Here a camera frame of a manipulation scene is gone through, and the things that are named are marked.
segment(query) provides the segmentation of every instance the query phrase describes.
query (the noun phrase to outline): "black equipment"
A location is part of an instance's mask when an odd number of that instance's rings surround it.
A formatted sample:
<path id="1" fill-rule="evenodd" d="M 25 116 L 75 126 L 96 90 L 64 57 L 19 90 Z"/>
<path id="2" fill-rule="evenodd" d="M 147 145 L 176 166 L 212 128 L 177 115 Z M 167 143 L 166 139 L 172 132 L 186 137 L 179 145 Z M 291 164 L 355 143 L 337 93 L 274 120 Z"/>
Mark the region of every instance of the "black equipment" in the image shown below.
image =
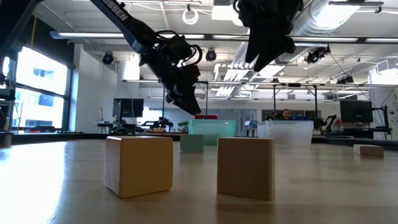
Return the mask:
<path id="1" fill-rule="evenodd" d="M 145 121 L 144 124 L 140 125 L 141 127 L 149 127 L 149 129 L 153 128 L 166 128 L 169 127 L 169 132 L 174 124 L 167 118 L 159 117 L 158 121 Z"/>
<path id="2" fill-rule="evenodd" d="M 326 118 L 326 120 L 323 120 L 323 118 L 312 118 L 314 121 L 313 125 L 314 128 L 318 131 L 322 131 L 322 126 L 325 127 L 326 134 L 331 134 L 331 126 L 333 125 L 333 122 L 335 122 L 335 119 L 337 118 L 337 115 L 331 115 Z"/>
<path id="3" fill-rule="evenodd" d="M 372 123 L 372 102 L 359 100 L 340 101 L 341 122 Z"/>
<path id="4" fill-rule="evenodd" d="M 206 61 L 214 62 L 217 58 L 217 54 L 214 49 L 209 49 L 206 53 Z"/>
<path id="5" fill-rule="evenodd" d="M 36 5 L 43 0 L 1 0 L 0 1 L 0 68 L 12 43 L 22 32 Z M 195 86 L 200 75 L 197 64 L 203 52 L 197 45 L 190 45 L 184 36 L 171 30 L 155 32 L 142 21 L 133 18 L 124 3 L 116 0 L 90 0 L 123 33 L 133 51 L 141 55 L 140 66 L 149 68 L 167 90 L 166 102 L 173 103 L 190 114 L 199 114 L 195 98 Z M 303 0 L 252 1 L 235 0 L 235 11 L 244 26 L 250 28 L 246 61 L 252 62 L 257 56 L 254 71 L 258 72 L 284 52 L 293 53 L 295 44 L 289 35 L 292 21 Z M 171 33 L 170 39 L 162 33 Z M 193 63 L 188 60 L 198 53 Z"/>
<path id="6" fill-rule="evenodd" d="M 372 138 L 374 132 L 382 132 L 391 134 L 392 129 L 389 127 L 388 122 L 388 107 L 382 106 L 381 108 L 372 108 L 372 102 L 370 101 L 357 101 L 357 100 L 341 100 L 340 111 L 341 121 L 351 123 L 372 123 L 373 122 L 373 111 L 381 110 L 384 117 L 384 125 L 376 126 L 376 128 L 354 128 L 345 129 L 345 135 L 353 135 L 349 131 L 355 131 L 357 133 L 368 133 L 367 137 Z"/>
<path id="7" fill-rule="evenodd" d="M 144 99 L 114 99 L 113 116 L 141 118 L 144 111 Z"/>
<path id="8" fill-rule="evenodd" d="M 105 56 L 102 58 L 102 62 L 105 65 L 111 65 L 114 61 L 113 53 L 112 52 L 106 52 Z"/>
<path id="9" fill-rule="evenodd" d="M 308 53 L 307 57 L 304 59 L 307 63 L 317 63 L 319 60 L 323 59 L 325 55 L 330 54 L 330 47 L 317 47 L 314 51 Z"/>
<path id="10" fill-rule="evenodd" d="M 289 35 L 293 19 L 303 9 L 302 0 L 235 0 L 234 10 L 245 27 L 250 28 L 246 62 L 258 56 L 254 71 L 259 72 L 283 53 L 294 53 L 295 44 Z"/>
<path id="11" fill-rule="evenodd" d="M 337 79 L 336 84 L 347 84 L 354 83 L 354 78 L 352 76 L 344 76 Z"/>

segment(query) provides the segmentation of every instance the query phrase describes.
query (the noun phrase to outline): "man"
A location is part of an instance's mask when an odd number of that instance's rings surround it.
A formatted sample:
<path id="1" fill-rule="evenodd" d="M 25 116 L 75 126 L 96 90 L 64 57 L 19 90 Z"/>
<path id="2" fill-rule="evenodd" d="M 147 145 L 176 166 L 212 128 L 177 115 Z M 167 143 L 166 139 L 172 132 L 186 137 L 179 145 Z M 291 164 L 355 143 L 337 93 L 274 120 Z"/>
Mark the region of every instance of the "man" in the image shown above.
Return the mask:
<path id="1" fill-rule="evenodd" d="M 282 120 L 290 121 L 292 119 L 292 115 L 290 114 L 289 109 L 284 109 L 282 112 Z"/>

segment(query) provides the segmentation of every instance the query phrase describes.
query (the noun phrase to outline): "metal pole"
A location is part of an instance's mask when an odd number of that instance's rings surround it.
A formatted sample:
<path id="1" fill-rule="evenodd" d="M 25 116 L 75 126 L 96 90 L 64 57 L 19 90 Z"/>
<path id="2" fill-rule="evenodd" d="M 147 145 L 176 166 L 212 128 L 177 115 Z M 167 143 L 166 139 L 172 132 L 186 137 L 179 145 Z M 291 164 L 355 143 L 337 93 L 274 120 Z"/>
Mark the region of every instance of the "metal pole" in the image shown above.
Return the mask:
<path id="1" fill-rule="evenodd" d="M 276 92 L 274 86 L 274 120 L 276 119 Z"/>
<path id="2" fill-rule="evenodd" d="M 165 94 L 164 94 L 164 86 L 163 86 L 163 106 L 162 106 L 162 119 L 164 119 L 164 97 L 165 97 Z"/>
<path id="3" fill-rule="evenodd" d="M 209 83 L 206 84 L 207 89 L 206 89 L 206 119 L 207 119 L 207 106 L 208 106 L 208 101 L 209 101 Z"/>
<path id="4" fill-rule="evenodd" d="M 313 86 L 315 89 L 315 118 L 318 118 L 318 93 L 317 86 Z"/>

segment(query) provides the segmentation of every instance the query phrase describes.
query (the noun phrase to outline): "wooden block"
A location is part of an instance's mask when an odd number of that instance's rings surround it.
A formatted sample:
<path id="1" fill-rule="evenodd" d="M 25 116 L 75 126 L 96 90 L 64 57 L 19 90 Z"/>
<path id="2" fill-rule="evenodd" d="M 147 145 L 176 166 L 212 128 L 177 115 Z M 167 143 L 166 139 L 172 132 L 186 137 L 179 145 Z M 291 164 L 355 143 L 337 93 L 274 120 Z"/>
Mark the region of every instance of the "wooden block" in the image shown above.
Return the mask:
<path id="1" fill-rule="evenodd" d="M 354 152 L 361 156 L 384 156 L 384 148 L 373 145 L 354 145 Z"/>
<path id="2" fill-rule="evenodd" d="M 171 189 L 173 140 L 152 136 L 108 137 L 104 184 L 120 198 Z"/>
<path id="3" fill-rule="evenodd" d="M 204 137 L 202 134 L 184 134 L 180 136 L 181 153 L 203 153 Z"/>
<path id="4" fill-rule="evenodd" d="M 218 138 L 217 193 L 273 200 L 274 140 Z"/>

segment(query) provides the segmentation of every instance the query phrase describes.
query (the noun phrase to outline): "security camera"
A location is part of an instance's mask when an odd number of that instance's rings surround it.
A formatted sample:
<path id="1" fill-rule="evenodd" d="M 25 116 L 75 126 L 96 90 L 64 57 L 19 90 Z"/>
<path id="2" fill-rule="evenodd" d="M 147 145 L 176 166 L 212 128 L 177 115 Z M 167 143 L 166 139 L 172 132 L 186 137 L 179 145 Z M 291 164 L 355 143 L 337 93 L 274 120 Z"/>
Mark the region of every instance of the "security camera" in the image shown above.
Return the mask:
<path id="1" fill-rule="evenodd" d="M 113 53 L 112 52 L 106 52 L 105 56 L 102 58 L 102 62 L 105 65 L 111 65 L 114 61 Z"/>
<path id="2" fill-rule="evenodd" d="M 209 49 L 206 54 L 206 61 L 214 62 L 217 58 L 217 54 L 214 49 Z"/>

